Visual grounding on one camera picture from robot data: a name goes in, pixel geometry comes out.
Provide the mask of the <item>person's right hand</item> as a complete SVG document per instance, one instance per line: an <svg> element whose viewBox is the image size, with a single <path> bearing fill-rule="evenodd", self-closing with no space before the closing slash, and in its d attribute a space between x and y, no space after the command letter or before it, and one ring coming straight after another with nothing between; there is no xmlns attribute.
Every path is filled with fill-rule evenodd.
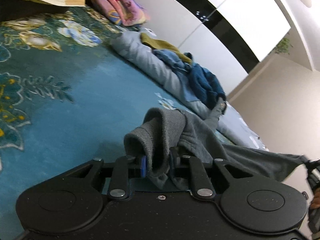
<svg viewBox="0 0 320 240"><path fill-rule="evenodd" d="M320 208L320 188L316 189L313 193L313 200L310 203L310 210Z"/></svg>

